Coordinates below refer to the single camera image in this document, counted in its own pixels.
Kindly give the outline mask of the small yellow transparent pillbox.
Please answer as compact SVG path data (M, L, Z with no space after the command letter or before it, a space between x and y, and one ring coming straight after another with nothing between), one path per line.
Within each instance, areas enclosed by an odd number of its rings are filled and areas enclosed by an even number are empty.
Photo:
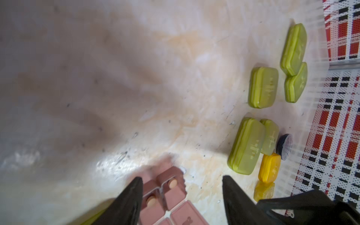
M256 202L263 199L272 199L275 191L275 183L264 183L259 181L254 191L254 200Z

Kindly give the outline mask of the round blue pillbox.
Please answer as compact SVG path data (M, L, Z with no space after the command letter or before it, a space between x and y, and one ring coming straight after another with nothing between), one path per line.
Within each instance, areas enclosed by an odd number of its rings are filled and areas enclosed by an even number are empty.
M282 160L286 160L293 146L293 136L291 134L282 135L276 145L276 153L281 156Z

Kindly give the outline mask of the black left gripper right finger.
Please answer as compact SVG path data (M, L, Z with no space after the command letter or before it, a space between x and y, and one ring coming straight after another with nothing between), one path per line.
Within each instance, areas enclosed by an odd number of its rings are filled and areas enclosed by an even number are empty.
M264 212L256 207L231 176L223 176L222 191L226 218L229 225L274 224Z

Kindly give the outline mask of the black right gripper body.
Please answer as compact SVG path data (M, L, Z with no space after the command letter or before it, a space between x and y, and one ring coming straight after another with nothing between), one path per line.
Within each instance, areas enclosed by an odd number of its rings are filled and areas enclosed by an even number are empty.
M358 225L359 212L349 204L331 200L320 190L298 195L264 199L257 208L276 225Z

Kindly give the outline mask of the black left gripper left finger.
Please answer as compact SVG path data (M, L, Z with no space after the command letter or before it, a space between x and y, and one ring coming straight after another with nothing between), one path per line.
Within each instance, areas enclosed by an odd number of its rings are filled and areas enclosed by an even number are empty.
M143 201L143 180L134 178L114 202L93 222L94 225L136 225Z

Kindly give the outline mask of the green pillbox white tray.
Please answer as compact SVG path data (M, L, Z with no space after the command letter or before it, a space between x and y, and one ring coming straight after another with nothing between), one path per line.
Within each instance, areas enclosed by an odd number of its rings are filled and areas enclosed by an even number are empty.
M299 73L296 76L288 76L285 81L286 102L296 103L301 97L308 79L308 65L301 64Z

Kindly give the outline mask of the green pillbox with cross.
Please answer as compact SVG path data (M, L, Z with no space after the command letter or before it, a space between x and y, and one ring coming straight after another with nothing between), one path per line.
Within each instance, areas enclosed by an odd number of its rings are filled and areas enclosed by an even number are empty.
M251 71L248 104L252 108L271 107L278 89L278 70L272 67L255 67Z

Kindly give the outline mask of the white square pillbox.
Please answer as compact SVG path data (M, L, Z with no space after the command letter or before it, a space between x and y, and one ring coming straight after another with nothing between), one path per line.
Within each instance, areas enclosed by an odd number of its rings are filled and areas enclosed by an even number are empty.
M274 121L269 119L261 119L260 122L265 127L265 138L261 153L269 156L275 150L279 136L279 126Z

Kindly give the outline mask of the small brown pillbox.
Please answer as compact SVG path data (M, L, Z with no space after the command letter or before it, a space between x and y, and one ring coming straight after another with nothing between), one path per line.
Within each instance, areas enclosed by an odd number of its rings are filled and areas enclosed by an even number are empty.
M163 171L143 186L139 224L207 225L186 197L183 171L175 166Z

